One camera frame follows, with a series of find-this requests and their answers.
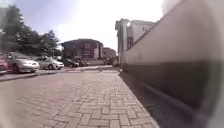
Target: building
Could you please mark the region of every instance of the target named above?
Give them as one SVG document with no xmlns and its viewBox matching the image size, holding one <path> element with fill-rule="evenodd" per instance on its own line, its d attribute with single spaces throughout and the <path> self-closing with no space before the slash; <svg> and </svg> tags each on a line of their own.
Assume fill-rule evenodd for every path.
<svg viewBox="0 0 224 128">
<path fill-rule="evenodd" d="M 154 22 L 133 20 L 127 24 L 128 47 L 131 47 L 145 32 L 147 32 Z"/>
<path fill-rule="evenodd" d="M 61 44 L 63 57 L 70 59 L 101 59 L 103 44 L 92 39 L 71 40 Z"/>
<path fill-rule="evenodd" d="M 124 60 L 121 59 L 123 51 L 131 47 L 153 25 L 153 22 L 140 20 L 121 19 L 116 21 L 115 30 L 117 30 L 119 63 Z"/>
<path fill-rule="evenodd" d="M 108 47 L 103 48 L 103 58 L 112 57 L 116 57 L 116 51 Z"/>
</svg>

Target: white sky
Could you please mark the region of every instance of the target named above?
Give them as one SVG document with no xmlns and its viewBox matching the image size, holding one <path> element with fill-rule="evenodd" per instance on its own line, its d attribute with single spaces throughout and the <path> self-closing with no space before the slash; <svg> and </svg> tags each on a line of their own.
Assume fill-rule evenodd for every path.
<svg viewBox="0 0 224 128">
<path fill-rule="evenodd" d="M 79 0 L 77 3 L 74 15 L 54 29 L 61 42 L 92 38 L 117 50 L 116 20 L 157 21 L 162 16 L 162 0 Z"/>
</svg>

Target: sky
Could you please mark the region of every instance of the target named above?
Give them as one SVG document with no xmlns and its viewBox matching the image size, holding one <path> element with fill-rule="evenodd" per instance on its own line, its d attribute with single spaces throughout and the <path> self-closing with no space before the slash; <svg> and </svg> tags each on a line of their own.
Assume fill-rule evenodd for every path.
<svg viewBox="0 0 224 128">
<path fill-rule="evenodd" d="M 0 0 L 15 3 L 25 23 L 40 33 L 54 30 L 60 42 L 98 40 L 117 50 L 116 20 L 157 21 L 162 0 Z"/>
</svg>

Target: white car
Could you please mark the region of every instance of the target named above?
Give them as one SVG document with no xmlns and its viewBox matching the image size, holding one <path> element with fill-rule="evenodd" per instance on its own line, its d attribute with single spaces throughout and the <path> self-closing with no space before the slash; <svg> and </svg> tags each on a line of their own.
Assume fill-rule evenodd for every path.
<svg viewBox="0 0 224 128">
<path fill-rule="evenodd" d="M 64 67 L 62 62 L 59 62 L 51 57 L 41 57 L 36 59 L 39 62 L 41 69 L 60 70 Z"/>
<path fill-rule="evenodd" d="M 20 72 L 36 72 L 39 69 L 39 63 L 32 60 L 30 57 L 17 52 L 7 54 L 6 62 L 9 69 L 14 73 Z"/>
</svg>

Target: red car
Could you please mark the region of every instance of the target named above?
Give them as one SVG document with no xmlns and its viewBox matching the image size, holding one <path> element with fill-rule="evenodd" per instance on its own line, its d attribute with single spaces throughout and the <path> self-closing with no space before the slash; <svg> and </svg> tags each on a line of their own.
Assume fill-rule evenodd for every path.
<svg viewBox="0 0 224 128">
<path fill-rule="evenodd" d="M 8 65 L 5 61 L 5 57 L 3 54 L 0 54 L 0 74 L 3 75 L 7 72 Z"/>
</svg>

